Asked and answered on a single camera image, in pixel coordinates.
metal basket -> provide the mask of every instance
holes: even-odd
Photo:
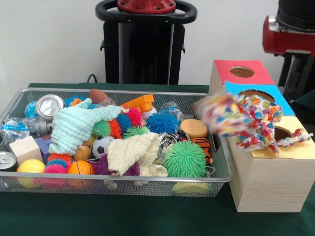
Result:
[[[56,94],[63,99],[79,95],[88,96],[87,89],[53,89],[27,88],[18,92],[0,116],[1,123],[9,117],[24,117],[24,109],[28,103],[37,101],[47,94]],[[105,90],[117,104],[123,104],[144,94],[153,94],[154,106],[159,109],[163,103],[177,103],[185,118],[194,117],[193,103],[205,97],[205,93],[175,92],[135,92]],[[187,196],[214,197],[225,182],[231,179],[230,154],[226,139],[208,136],[213,158],[212,170],[207,169],[201,178],[179,177],[114,177],[99,175],[68,174],[33,174],[17,172],[0,172],[0,191],[3,192],[40,192],[40,193],[78,193],[78,194],[118,194],[148,196]],[[9,151],[3,142],[0,151]]]

white wall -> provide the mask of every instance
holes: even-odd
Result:
[[[100,0],[1,0],[0,110],[31,82],[105,82]],[[263,52],[262,24],[278,0],[187,0],[198,18],[186,25],[180,84],[209,83],[213,59],[260,59],[274,80],[282,59]]]

green table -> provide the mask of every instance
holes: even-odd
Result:
[[[30,84],[30,87],[208,91],[207,86]],[[0,193],[0,235],[314,236],[315,187],[301,213],[237,213],[228,184],[215,198]]]

green spiky ball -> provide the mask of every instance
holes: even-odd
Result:
[[[96,123],[92,129],[92,134],[102,137],[110,136],[111,132],[112,130],[110,128],[110,124],[104,120],[101,120],[100,122]]]
[[[202,177],[206,171],[205,154],[192,141],[177,142],[166,151],[163,166],[169,177]]]
[[[132,126],[129,127],[124,133],[124,139],[130,138],[134,135],[142,135],[149,133],[149,129],[145,126]]]

yellow ball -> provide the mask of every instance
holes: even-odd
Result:
[[[17,172],[27,172],[27,173],[43,173],[45,170],[45,164],[36,159],[29,159],[24,161]],[[18,177],[18,182],[25,188],[37,188],[40,183],[34,183],[34,179],[32,177]]]

